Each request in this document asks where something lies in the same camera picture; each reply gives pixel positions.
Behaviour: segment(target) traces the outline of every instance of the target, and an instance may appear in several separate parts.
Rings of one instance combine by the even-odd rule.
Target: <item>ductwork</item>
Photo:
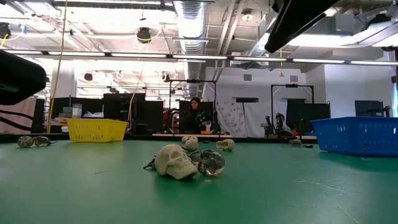
[[[183,54],[204,54],[205,43],[194,39],[205,37],[205,22],[207,3],[195,1],[175,1],[175,11],[178,15],[179,36],[193,40],[181,40],[181,50]],[[185,79],[202,80],[200,73],[201,63],[185,62]],[[196,95],[196,86],[189,85],[190,96]]]

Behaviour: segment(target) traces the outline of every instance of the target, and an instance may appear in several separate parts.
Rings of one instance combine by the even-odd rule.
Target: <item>yellow plastic basket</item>
[[[69,138],[75,142],[122,141],[127,122],[111,119],[71,118],[68,121]]]

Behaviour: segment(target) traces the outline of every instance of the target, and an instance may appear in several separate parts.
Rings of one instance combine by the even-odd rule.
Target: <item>person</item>
[[[201,124],[197,123],[197,116],[200,114],[200,99],[197,97],[192,98],[190,104],[190,111],[187,114],[186,131],[193,131],[195,134],[200,134]]]

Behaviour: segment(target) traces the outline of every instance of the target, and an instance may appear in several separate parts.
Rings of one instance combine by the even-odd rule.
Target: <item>green tabletop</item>
[[[237,143],[218,177],[142,168],[170,143],[0,144],[0,223],[398,222],[397,159]]]

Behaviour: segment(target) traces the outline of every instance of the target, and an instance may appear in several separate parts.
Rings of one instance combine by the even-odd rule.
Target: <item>blue basket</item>
[[[321,150],[352,156],[398,156],[398,118],[347,117],[312,121]]]

